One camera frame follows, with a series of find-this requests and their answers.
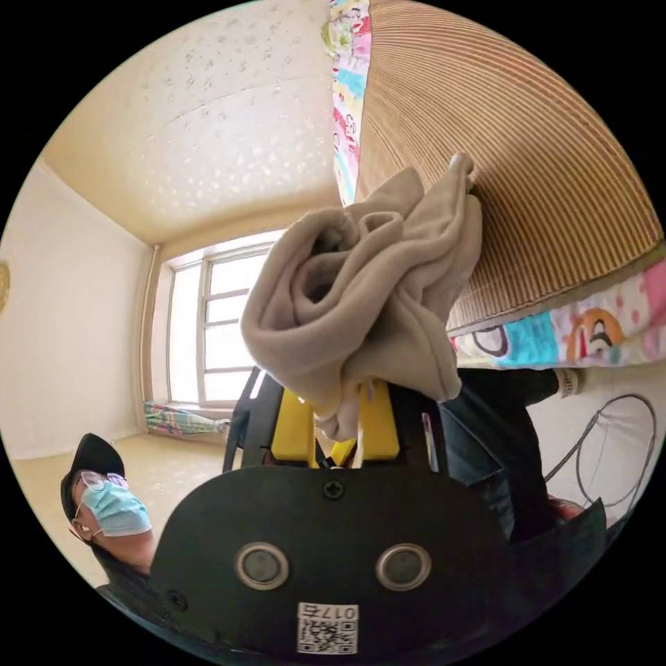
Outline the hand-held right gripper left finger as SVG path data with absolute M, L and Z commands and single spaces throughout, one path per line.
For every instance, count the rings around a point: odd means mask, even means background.
M 316 429 L 310 403 L 283 390 L 271 455 L 279 464 L 316 467 Z

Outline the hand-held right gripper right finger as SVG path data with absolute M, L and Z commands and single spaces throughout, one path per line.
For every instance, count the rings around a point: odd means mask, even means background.
M 398 457 L 400 444 L 386 382 L 371 381 L 359 392 L 357 445 L 363 462 L 387 462 Z

